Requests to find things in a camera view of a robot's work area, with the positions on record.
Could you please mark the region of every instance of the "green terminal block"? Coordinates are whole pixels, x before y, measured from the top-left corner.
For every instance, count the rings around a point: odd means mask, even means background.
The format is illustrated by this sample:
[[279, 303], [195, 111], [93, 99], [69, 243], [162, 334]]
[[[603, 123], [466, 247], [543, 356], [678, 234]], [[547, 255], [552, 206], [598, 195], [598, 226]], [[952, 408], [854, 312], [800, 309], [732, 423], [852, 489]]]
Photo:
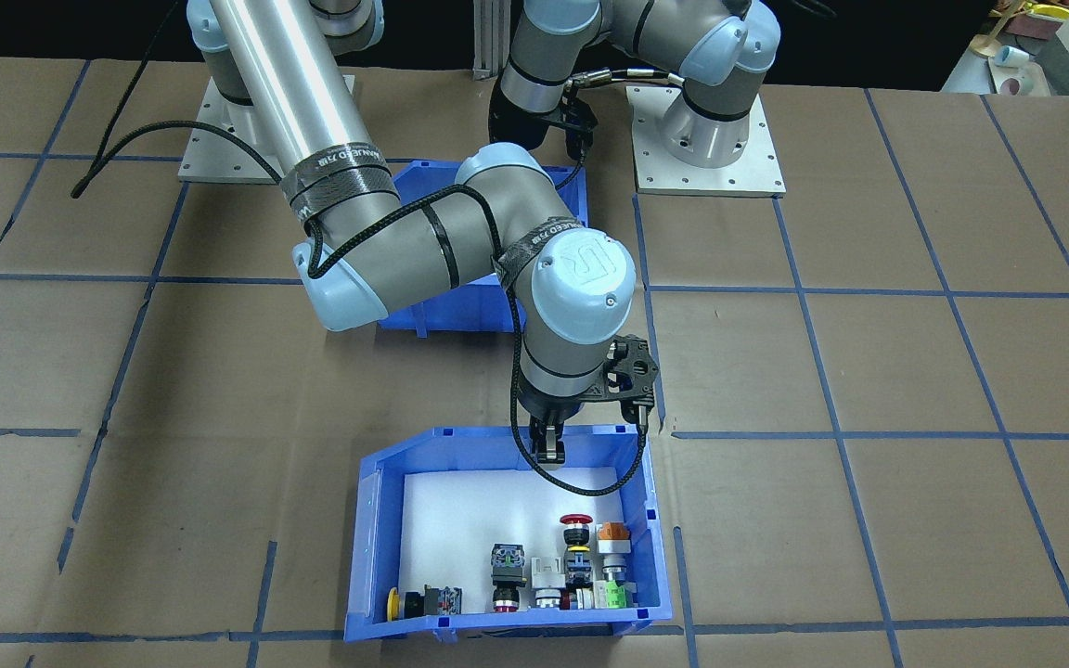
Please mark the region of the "green terminal block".
[[630, 592], [614, 580], [605, 582], [605, 608], [629, 608]]

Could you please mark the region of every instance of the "light blue joint cap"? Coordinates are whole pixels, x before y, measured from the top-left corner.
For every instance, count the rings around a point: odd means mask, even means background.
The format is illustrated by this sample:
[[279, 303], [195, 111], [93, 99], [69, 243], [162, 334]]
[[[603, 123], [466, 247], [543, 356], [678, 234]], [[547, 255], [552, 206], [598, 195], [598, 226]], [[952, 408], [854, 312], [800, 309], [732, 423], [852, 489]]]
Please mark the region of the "light blue joint cap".
[[602, 13], [600, 0], [526, 0], [527, 20], [547, 34], [576, 34]]
[[[320, 319], [324, 329], [344, 331], [390, 315], [374, 289], [347, 262], [336, 263], [321, 278], [308, 278], [308, 261], [312, 249], [311, 240], [298, 244], [292, 249], [292, 263], [296, 265], [299, 278], [305, 282], [305, 291], [313, 304], [315, 317]], [[330, 254], [332, 249], [327, 244], [324, 245], [321, 262]]]
[[704, 86], [721, 86], [733, 73], [746, 34], [748, 30], [741, 18], [725, 18], [692, 47], [679, 65], [679, 76]]
[[386, 10], [383, 9], [383, 0], [374, 0], [374, 33], [369, 37], [369, 47], [382, 42], [383, 33], [386, 32]]
[[777, 17], [773, 16], [773, 12], [764, 3], [754, 3], [745, 17], [745, 25], [748, 27], [749, 37], [737, 61], [737, 68], [754, 74], [766, 72], [773, 65], [773, 57], [777, 55], [777, 43], [781, 42]]
[[534, 259], [531, 296], [552, 331], [591, 346], [624, 325], [636, 280], [633, 257], [620, 242], [599, 229], [569, 229]]
[[552, 177], [547, 176], [543, 168], [538, 165], [538, 160], [531, 157], [526, 149], [518, 146], [518, 144], [511, 144], [509, 141], [497, 141], [496, 144], [481, 146], [475, 156], [461, 164], [460, 169], [456, 170], [456, 183], [464, 185], [476, 174], [496, 168], [496, 166], [523, 166], [542, 173], [547, 181], [552, 181]]
[[192, 29], [192, 43], [205, 53], [229, 49], [229, 40], [221, 32], [221, 22], [213, 13], [208, 0], [187, 0], [187, 26]]

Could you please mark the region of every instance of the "dark background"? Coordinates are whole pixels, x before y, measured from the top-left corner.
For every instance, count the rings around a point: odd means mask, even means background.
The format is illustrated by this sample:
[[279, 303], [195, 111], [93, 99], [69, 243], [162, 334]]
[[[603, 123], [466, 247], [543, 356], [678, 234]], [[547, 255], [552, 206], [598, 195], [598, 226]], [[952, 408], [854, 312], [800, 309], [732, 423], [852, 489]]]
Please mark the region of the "dark background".
[[[939, 90], [993, 0], [954, 0], [949, 13], [912, 0], [823, 0], [839, 14], [810, 16], [792, 0], [768, 3], [784, 30], [766, 83]], [[521, 0], [514, 0], [514, 16]], [[0, 56], [137, 60], [167, 0], [0, 0]], [[470, 68], [471, 0], [385, 0], [386, 34], [342, 64]], [[896, 62], [900, 53], [902, 62]], [[200, 60], [186, 21], [172, 19], [156, 60]], [[580, 56], [580, 68], [626, 65], [611, 46]]]

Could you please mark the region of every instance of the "white cup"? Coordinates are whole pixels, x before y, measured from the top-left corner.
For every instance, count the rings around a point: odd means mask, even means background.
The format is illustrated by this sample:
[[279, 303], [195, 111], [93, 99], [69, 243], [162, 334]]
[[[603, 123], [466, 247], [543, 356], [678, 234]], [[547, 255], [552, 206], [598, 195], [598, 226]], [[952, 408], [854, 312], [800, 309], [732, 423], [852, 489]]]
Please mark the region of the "white cup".
[[1025, 71], [1021, 71], [1016, 76], [1010, 76], [1002, 81], [997, 93], [1002, 95], [1027, 95], [1032, 90], [1034, 90], [1034, 77], [1031, 77]]
[[1031, 62], [1031, 56], [1013, 46], [1002, 46], [1001, 51], [992, 57], [992, 62], [1001, 67], [1025, 67]]

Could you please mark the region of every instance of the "blue plastic bin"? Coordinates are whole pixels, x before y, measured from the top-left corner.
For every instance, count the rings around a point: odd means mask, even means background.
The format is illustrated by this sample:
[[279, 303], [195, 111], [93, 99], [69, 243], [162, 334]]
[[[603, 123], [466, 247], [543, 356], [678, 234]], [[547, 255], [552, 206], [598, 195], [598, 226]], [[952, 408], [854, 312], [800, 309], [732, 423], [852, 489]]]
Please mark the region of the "blue plastic bin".
[[[394, 177], [394, 187], [398, 187], [403, 203], [407, 204], [441, 187], [451, 186], [456, 180], [458, 169], [460, 164], [450, 161], [413, 160]], [[559, 183], [568, 177], [573, 168], [546, 166], [543, 169]], [[588, 224], [585, 170], [580, 170], [572, 183], [559, 190], [559, 196], [573, 215]], [[493, 274], [418, 305], [400, 309], [377, 323], [383, 329], [413, 329], [420, 338], [427, 338], [428, 331], [514, 330], [506, 293], [501, 291], [501, 285]]]
[[[631, 425], [568, 426], [564, 444], [566, 466], [613, 467], [618, 473], [633, 462], [637, 445], [635, 428]], [[616, 492], [620, 496], [622, 521], [631, 533], [629, 575], [637, 587], [636, 608], [530, 608], [522, 612], [424, 616], [387, 622], [387, 594], [399, 584], [404, 478], [446, 470], [526, 470], [534, 475], [514, 448], [508, 426], [436, 428], [361, 461], [345, 641], [420, 631], [429, 631], [445, 641], [456, 638], [458, 631], [466, 635], [486, 631], [505, 631], [508, 636], [624, 635], [644, 630], [654, 619], [671, 618], [662, 525], [648, 448], [639, 473]], [[551, 486], [542, 479], [538, 482]], [[531, 513], [538, 512], [539, 507], [531, 508]], [[474, 558], [479, 559], [480, 555], [464, 555], [464, 559]], [[563, 627], [569, 627], [567, 633]]]

